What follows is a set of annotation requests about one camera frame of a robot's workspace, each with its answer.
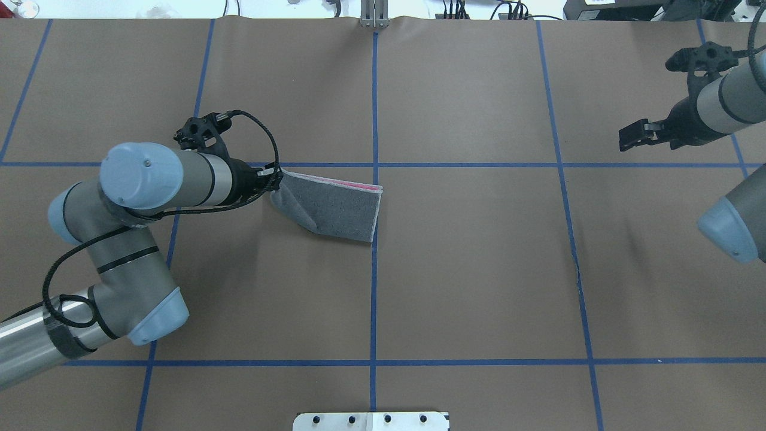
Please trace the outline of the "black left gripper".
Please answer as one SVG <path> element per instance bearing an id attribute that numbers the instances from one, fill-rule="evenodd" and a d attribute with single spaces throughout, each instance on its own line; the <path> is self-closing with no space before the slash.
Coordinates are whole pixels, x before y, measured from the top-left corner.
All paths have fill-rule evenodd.
<path id="1" fill-rule="evenodd" d="M 279 190 L 284 177 L 279 163 L 269 163 L 265 167 L 252 167 L 240 159 L 230 159 L 227 164 L 232 173 L 232 189 L 227 196 L 227 204 L 240 204 L 262 193 Z"/>

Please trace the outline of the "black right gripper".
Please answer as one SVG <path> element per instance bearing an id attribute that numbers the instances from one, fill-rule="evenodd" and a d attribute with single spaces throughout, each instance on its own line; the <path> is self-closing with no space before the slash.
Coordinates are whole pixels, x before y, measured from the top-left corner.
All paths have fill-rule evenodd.
<path id="1" fill-rule="evenodd" d="M 627 152 L 640 145 L 657 145 L 668 142 L 671 150 L 684 145 L 705 145 L 719 139 L 719 133 L 709 128 L 700 118 L 697 101 L 679 101 L 663 121 L 640 119 L 624 126 L 618 132 L 620 152 Z"/>

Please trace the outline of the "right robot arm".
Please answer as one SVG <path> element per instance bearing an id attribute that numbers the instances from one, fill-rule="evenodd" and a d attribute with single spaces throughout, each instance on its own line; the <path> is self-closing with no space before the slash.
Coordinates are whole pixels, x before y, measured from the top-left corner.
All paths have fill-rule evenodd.
<path id="1" fill-rule="evenodd" d="M 619 131 L 619 149 L 668 144 L 670 149 L 729 140 L 743 180 L 698 219 L 698 230 L 740 263 L 764 260 L 764 167 L 749 174 L 738 133 L 765 118 L 764 55 L 747 56 L 706 42 L 665 63 L 686 74 L 687 97 L 665 119 L 640 119 Z"/>

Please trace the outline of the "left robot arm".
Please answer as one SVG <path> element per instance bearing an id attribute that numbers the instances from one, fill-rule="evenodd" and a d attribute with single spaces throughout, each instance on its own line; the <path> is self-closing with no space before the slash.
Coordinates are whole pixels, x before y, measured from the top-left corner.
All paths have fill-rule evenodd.
<path id="1" fill-rule="evenodd" d="M 280 178 L 279 159 L 252 168 L 152 142 L 113 147 L 97 177 L 49 205 L 50 227 L 73 248 L 44 277 L 41 302 L 2 322 L 2 389 L 124 336 L 146 345 L 180 328 L 189 311 L 150 224 L 244 207 Z"/>

